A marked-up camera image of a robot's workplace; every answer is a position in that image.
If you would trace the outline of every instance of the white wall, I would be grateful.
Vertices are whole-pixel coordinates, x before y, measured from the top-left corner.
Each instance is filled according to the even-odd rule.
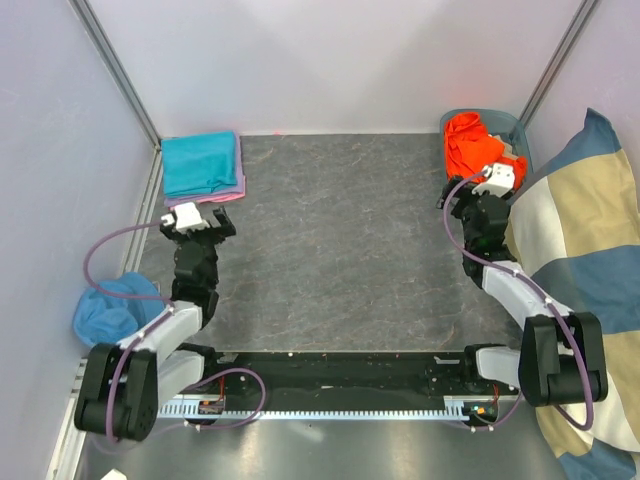
[[[134,220],[152,149],[65,0],[0,3],[0,478],[44,478],[80,355],[82,258]],[[97,255],[114,276],[124,241]]]
[[[582,129],[587,107],[611,120],[640,172],[640,2],[600,2],[527,130],[534,165]]]
[[[163,136],[519,114],[579,0],[91,0]]]

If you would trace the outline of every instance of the crumpled blue cloth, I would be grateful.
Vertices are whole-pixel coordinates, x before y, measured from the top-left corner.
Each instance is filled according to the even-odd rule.
[[[118,280],[99,282],[105,290],[130,295],[160,293],[146,277],[128,272]],[[76,307],[73,330],[78,338],[93,347],[97,343],[116,343],[137,332],[164,310],[162,300],[129,300],[111,297],[88,288]]]
[[[169,198],[235,187],[236,135],[206,133],[162,141],[164,194]]]

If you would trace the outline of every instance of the orange cloth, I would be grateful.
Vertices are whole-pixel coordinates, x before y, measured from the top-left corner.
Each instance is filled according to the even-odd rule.
[[[478,173],[485,165],[500,162],[513,167],[516,177],[514,186],[518,189],[527,174],[527,159],[504,156],[504,143],[489,136],[487,127],[475,112],[459,113],[447,122],[444,151],[448,179],[455,175],[467,178]]]

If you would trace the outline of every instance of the laundry basket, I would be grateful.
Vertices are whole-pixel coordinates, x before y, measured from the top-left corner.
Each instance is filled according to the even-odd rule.
[[[511,144],[513,147],[513,153],[518,156],[525,157],[527,159],[527,171],[528,174],[533,173],[533,167],[531,164],[531,153],[529,152],[529,145],[527,144],[527,137],[524,133],[524,127],[520,121],[506,112],[500,112],[499,110],[488,110],[484,108],[459,108],[457,110],[451,110],[447,112],[440,119],[440,149],[442,151],[442,161],[446,164],[445,152],[444,152],[444,126],[451,118],[459,113],[463,112],[475,112],[480,115],[482,123],[487,126],[491,135],[500,135],[502,140]]]

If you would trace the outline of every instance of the striped blanket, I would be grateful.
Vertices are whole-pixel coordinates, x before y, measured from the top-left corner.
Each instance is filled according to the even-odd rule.
[[[640,216],[629,161],[610,122],[584,129],[514,198],[507,244],[558,301],[602,325],[609,395],[588,432],[552,407],[538,423],[570,479],[640,478]],[[567,407],[584,422],[584,405]]]

